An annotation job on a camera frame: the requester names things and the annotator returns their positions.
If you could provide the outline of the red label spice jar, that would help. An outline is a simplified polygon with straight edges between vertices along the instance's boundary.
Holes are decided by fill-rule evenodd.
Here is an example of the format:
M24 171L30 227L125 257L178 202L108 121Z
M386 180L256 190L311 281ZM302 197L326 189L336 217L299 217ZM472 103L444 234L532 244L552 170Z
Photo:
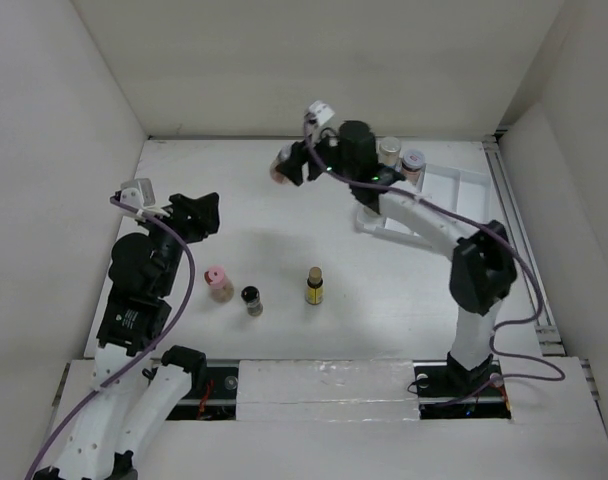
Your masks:
M413 185L417 185L426 165L425 155L420 150L408 149L400 159L400 172Z
M270 165L269 174L271 179L277 184L288 184L289 179L277 170L277 167L288 158L289 154L281 150Z

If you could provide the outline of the blue label silver lid jar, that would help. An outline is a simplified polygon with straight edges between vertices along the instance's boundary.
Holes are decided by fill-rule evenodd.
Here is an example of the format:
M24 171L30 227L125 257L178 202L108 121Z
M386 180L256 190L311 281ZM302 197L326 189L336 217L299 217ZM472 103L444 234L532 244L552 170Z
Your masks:
M397 137L387 136L380 138L378 143L378 162L398 171L401 147L401 141Z

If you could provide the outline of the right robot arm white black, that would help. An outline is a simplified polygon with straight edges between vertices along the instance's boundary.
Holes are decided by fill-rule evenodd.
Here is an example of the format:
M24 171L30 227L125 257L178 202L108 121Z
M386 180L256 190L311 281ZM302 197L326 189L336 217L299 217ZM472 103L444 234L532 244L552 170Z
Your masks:
M280 150L271 173L295 186L330 175L348 185L359 204L409 227L450 261L449 291L458 319L446 381L454 395L474 396L493 377L497 315L517 278L505 227L440 207L412 186L399 188L404 175L380 162L376 147L374 133L362 121L332 129L307 119L302 140Z

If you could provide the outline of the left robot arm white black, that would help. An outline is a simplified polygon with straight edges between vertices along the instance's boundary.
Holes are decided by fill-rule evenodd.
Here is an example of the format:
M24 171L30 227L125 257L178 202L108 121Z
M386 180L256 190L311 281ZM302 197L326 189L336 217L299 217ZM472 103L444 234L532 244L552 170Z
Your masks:
M188 305L197 273L190 246L218 232L219 195L174 194L158 208L128 187L110 202L143 230L112 247L90 390L53 429L29 479L137 478L173 408L206 387L206 356L198 350L173 346L158 367L146 364Z

